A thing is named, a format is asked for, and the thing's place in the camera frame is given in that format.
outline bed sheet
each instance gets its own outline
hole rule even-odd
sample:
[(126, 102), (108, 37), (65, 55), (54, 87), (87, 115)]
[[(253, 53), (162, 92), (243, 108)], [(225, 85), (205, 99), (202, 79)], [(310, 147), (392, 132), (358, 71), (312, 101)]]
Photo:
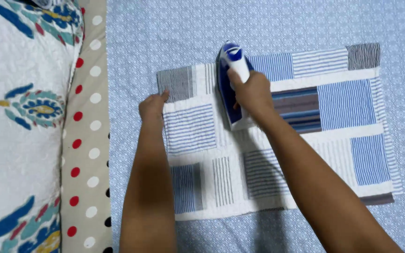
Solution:
[[(108, 0), (110, 188), (114, 250), (140, 127), (156, 72), (214, 62), (226, 40), (248, 55), (379, 42), (388, 120), (405, 188), (405, 0)], [(369, 210), (405, 251), (405, 193)], [(176, 223), (182, 252), (320, 252), (299, 210)]]

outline polka dot fabric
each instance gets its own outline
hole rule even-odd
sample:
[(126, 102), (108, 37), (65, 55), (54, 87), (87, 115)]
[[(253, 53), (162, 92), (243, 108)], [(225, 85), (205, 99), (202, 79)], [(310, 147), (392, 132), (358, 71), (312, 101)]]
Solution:
[(79, 4), (85, 37), (62, 134), (62, 252), (111, 253), (106, 2)]

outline blue iron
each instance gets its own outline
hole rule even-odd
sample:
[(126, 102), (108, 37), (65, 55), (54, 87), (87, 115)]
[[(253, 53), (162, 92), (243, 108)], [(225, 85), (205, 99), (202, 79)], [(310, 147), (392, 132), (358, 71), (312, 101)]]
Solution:
[(240, 106), (236, 109), (233, 108), (236, 103), (235, 89), (227, 75), (228, 69), (233, 68), (243, 83), (248, 80), (249, 71), (254, 70), (254, 68), (243, 54), (243, 49), (239, 45), (227, 41), (220, 50), (217, 63), (218, 89), (226, 108), (230, 129), (234, 131), (255, 126), (247, 111)]

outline forearm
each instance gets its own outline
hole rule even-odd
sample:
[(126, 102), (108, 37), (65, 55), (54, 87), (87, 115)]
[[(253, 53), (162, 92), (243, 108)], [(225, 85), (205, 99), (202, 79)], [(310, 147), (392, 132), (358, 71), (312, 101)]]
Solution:
[(172, 179), (160, 124), (143, 124), (127, 186), (120, 252), (175, 252)]
[(277, 113), (262, 122), (290, 192), (328, 252), (400, 252), (351, 188)]

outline person's left hand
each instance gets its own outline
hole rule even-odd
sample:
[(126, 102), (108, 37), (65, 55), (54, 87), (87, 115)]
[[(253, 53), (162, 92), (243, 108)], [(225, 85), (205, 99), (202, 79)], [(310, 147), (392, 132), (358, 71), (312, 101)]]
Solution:
[(165, 90), (162, 95), (154, 94), (139, 104), (140, 118), (146, 124), (158, 124), (163, 127), (162, 111), (170, 92)]

